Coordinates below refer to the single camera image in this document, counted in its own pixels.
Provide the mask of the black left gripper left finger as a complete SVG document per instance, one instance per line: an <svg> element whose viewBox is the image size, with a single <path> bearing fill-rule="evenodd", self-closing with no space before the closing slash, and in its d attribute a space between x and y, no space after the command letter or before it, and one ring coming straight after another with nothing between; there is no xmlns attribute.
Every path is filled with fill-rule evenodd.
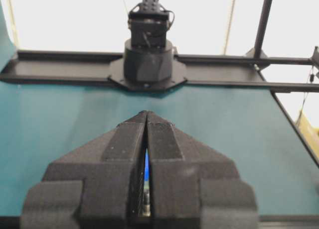
<svg viewBox="0 0 319 229"><path fill-rule="evenodd" d="M147 112L49 163L31 187L23 229L124 229L139 213Z"/></svg>

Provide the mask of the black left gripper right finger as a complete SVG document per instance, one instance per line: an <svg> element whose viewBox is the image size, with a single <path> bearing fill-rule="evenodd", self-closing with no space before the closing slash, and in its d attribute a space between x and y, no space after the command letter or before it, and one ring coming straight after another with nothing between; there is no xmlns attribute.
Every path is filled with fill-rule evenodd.
<svg viewBox="0 0 319 229"><path fill-rule="evenodd" d="M254 190L231 158L154 112L147 132L154 228L258 228Z"/></svg>

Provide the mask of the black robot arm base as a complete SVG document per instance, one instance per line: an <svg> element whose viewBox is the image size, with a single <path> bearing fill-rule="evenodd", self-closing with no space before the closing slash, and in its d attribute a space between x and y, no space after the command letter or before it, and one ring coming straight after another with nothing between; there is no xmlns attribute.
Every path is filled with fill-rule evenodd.
<svg viewBox="0 0 319 229"><path fill-rule="evenodd" d="M142 0L128 13L131 37L123 57L110 64L108 80L134 92L164 92L187 82L186 65L174 57L166 34L174 13L159 0Z"/></svg>

